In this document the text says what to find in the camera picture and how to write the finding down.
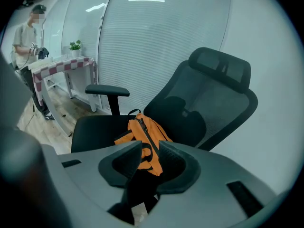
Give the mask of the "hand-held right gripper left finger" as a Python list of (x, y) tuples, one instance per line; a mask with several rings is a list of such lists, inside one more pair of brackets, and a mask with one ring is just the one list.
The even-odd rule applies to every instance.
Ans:
[(98, 170), (99, 162), (113, 154), (140, 147), (132, 141), (103, 149), (57, 155), (49, 145), (42, 145), (46, 166), (57, 194), (65, 206), (70, 228), (129, 228), (130, 224), (107, 211), (118, 203), (123, 189), (110, 186)]

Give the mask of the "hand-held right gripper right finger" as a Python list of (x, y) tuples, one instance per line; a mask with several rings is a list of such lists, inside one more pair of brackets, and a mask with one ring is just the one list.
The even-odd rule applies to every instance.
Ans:
[(164, 181), (145, 228), (230, 228), (247, 223), (276, 194), (233, 160), (173, 142), (160, 142)]

